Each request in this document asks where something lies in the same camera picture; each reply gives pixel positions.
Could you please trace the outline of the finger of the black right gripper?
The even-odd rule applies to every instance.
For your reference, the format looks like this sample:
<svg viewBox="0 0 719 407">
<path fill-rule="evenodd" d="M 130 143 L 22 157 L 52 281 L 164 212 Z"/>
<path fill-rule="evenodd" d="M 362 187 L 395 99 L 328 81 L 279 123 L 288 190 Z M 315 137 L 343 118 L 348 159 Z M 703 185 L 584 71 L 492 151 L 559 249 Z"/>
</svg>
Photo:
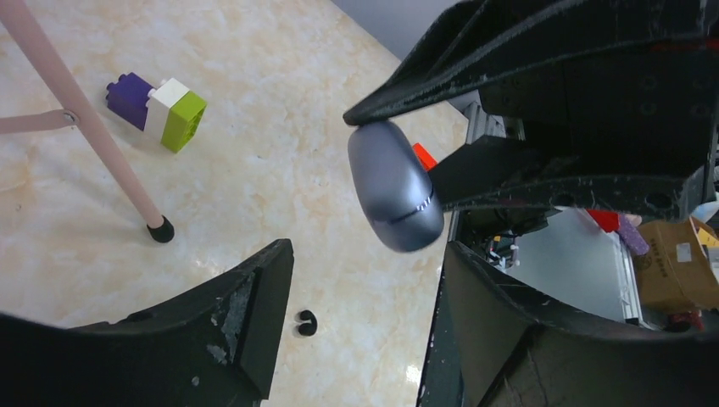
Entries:
<svg viewBox="0 0 719 407">
<path fill-rule="evenodd" d="M 703 158 L 627 147 L 562 154 L 491 136 L 458 148 L 429 177 L 445 210 L 576 207 L 683 220 L 713 198 Z"/>
<path fill-rule="evenodd" d="M 546 64 L 717 33 L 716 1 L 463 1 L 343 120 L 388 120 Z"/>
</svg>

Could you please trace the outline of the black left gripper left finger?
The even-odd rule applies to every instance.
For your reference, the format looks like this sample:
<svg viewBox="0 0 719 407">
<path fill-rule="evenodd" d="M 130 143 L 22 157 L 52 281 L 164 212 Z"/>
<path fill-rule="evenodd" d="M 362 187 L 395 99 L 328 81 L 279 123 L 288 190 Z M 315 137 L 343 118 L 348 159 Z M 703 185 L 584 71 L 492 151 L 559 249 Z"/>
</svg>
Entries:
<svg viewBox="0 0 719 407">
<path fill-rule="evenodd" d="M 4 406 L 257 406 L 270 395 L 293 275 L 288 239 L 114 324 L 1 318 Z"/>
</svg>

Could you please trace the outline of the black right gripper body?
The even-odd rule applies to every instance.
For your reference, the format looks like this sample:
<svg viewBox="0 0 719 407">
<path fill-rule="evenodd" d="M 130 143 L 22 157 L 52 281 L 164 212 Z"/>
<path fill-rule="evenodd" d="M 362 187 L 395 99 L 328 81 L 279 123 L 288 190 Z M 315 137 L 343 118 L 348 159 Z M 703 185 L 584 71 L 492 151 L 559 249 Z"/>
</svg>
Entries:
<svg viewBox="0 0 719 407">
<path fill-rule="evenodd" d="M 625 173 L 684 176 L 706 164 L 718 110 L 718 41 L 596 54 L 508 76 L 479 91 L 527 142 Z"/>
</svg>

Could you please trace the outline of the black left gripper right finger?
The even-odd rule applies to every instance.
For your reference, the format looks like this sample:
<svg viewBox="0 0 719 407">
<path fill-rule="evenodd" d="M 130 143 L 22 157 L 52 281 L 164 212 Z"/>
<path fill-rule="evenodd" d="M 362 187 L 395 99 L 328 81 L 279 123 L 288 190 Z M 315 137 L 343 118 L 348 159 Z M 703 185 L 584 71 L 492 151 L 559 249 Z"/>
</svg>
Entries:
<svg viewBox="0 0 719 407">
<path fill-rule="evenodd" d="M 576 309 L 448 243 L 419 406 L 715 406 L 716 332 Z"/>
</svg>

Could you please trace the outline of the grey blue oval case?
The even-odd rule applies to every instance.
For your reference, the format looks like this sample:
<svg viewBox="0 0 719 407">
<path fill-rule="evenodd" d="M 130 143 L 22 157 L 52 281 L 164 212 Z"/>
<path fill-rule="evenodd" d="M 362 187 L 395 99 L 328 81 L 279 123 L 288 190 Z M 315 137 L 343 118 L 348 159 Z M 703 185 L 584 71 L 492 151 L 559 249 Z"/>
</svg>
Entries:
<svg viewBox="0 0 719 407">
<path fill-rule="evenodd" d="M 386 247 L 410 253 L 440 238 L 442 205 L 398 126 L 382 121 L 358 127 L 348 140 L 348 159 L 360 207 Z"/>
</svg>

